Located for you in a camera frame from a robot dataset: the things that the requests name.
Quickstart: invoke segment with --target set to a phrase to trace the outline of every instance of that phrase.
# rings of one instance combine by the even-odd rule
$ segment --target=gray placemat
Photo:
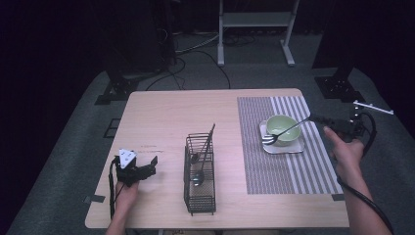
[[[238,97],[238,110],[248,194],[343,193],[314,122],[301,126],[302,153],[273,155],[263,149],[259,124],[274,115],[308,117],[302,96]]]

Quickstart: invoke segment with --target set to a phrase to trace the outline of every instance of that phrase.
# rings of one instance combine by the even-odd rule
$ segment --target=green bowl
[[[266,121],[266,132],[277,135],[295,124],[297,124],[297,121],[291,117],[284,115],[273,116]],[[300,135],[301,129],[297,126],[279,136],[276,144],[280,146],[290,145],[293,141],[298,139]]]

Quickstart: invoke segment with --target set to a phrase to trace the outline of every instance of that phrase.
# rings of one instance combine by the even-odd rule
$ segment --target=plate
[[[261,137],[260,139],[262,139],[262,137],[266,134],[266,120],[263,120],[259,124],[259,133]],[[260,144],[263,146],[263,150],[269,154],[297,154],[304,151],[304,137],[302,134],[288,146],[278,146],[277,143],[272,145],[264,145],[260,142]]]

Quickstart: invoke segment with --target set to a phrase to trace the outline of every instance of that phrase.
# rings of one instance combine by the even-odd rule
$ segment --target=table
[[[300,0],[296,0],[291,12],[262,12],[262,13],[224,13],[223,0],[219,3],[219,39],[217,43],[217,64],[225,65],[225,54],[223,52],[223,28],[224,27],[253,27],[253,26],[286,26],[285,38],[280,40],[287,64],[293,67],[293,55],[288,46],[291,33],[293,32],[294,22],[296,21],[297,9]]]
[[[88,228],[110,223],[109,167],[119,148],[138,153],[137,165],[159,157],[157,174],[140,182],[128,227],[252,229],[348,227],[344,201],[330,194],[247,193],[237,97],[302,96],[297,89],[147,91],[130,95],[85,219]],[[213,133],[216,212],[187,212],[183,200],[184,146],[190,133]]]

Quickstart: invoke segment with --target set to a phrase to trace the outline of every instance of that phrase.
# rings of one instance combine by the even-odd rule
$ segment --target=wire basket
[[[216,212],[212,134],[189,134],[184,158],[184,202],[188,212]]]

